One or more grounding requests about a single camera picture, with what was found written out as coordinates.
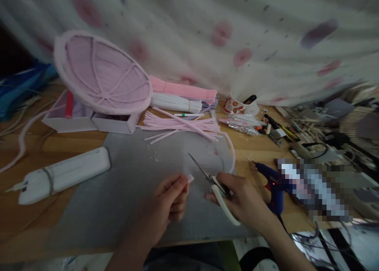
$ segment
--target scissors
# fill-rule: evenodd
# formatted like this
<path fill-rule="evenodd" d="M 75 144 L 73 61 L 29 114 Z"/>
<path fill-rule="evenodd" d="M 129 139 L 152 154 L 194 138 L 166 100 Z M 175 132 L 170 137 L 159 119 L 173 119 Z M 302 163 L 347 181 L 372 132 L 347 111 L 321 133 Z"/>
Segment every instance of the scissors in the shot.
<path fill-rule="evenodd" d="M 205 179 L 210 183 L 210 187 L 216 196 L 216 199 L 221 207 L 221 209 L 224 211 L 228 219 L 234 224 L 235 226 L 241 225 L 241 222 L 237 220 L 232 213 L 229 211 L 227 205 L 225 204 L 224 197 L 230 198 L 231 192 L 229 188 L 227 188 L 225 185 L 221 185 L 220 182 L 217 181 L 216 176 L 210 175 L 209 173 L 205 172 L 205 170 L 200 166 L 200 164 L 196 161 L 196 159 L 193 158 L 191 154 L 189 156 L 192 158 L 192 160 L 195 162 L 197 167 L 201 170 L 201 172 L 204 174 Z"/>

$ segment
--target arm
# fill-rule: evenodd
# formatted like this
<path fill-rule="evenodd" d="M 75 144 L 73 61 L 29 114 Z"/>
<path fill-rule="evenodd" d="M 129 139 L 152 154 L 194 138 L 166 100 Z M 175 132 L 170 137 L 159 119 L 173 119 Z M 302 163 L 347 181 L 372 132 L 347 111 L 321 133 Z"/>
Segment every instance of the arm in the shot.
<path fill-rule="evenodd" d="M 218 173 L 217 180 L 228 186 L 234 193 L 230 199 L 225 199 L 229 210 L 243 224 L 254 228 L 264 237 L 280 270 L 316 271 L 285 232 L 280 221 L 269 210 L 250 181 L 226 173 Z M 214 194 L 207 194 L 205 198 L 218 204 Z"/>
<path fill-rule="evenodd" d="M 162 238 L 170 221 L 184 216 L 188 196 L 187 178 L 176 175 L 162 181 L 145 206 L 137 211 L 137 221 L 122 240 L 106 271 L 142 270 L 152 247 Z"/>

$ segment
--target cup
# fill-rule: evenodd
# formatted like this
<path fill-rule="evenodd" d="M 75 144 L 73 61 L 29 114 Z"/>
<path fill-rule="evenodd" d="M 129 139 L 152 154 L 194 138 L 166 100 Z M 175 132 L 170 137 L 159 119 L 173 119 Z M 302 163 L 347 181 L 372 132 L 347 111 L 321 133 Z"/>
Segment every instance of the cup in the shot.
<path fill-rule="evenodd" d="M 255 101 L 251 104 L 243 104 L 234 99 L 230 94 L 226 99 L 223 108 L 224 111 L 228 114 L 234 113 L 256 115 L 259 113 L 259 107 Z"/>

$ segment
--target gray cutting mat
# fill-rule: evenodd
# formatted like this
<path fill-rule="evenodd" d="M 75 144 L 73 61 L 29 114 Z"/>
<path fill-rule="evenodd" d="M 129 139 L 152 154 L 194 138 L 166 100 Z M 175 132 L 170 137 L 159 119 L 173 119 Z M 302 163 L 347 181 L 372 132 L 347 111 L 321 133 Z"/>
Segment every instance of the gray cutting mat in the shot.
<path fill-rule="evenodd" d="M 254 235 L 230 223 L 221 208 L 204 200 L 209 184 L 188 153 L 211 174 L 227 171 L 231 155 L 225 139 L 210 142 L 191 132 L 173 134 L 153 145 L 144 138 L 159 132 L 137 129 L 133 135 L 108 134 L 111 169 L 78 187 L 52 230 L 46 248 L 101 248 L 116 246 L 132 222 L 133 211 L 174 173 L 192 174 L 186 214 L 171 223 L 161 242 L 220 240 Z"/>

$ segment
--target fabric backdrop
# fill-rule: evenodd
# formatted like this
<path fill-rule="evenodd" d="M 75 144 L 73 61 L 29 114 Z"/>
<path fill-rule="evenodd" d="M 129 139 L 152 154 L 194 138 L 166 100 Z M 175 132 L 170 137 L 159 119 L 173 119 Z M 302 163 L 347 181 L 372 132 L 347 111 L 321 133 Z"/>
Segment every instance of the fabric backdrop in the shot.
<path fill-rule="evenodd" d="M 0 20 L 51 62 L 83 29 L 160 78 L 294 105 L 379 84 L 378 0 L 0 0 Z"/>

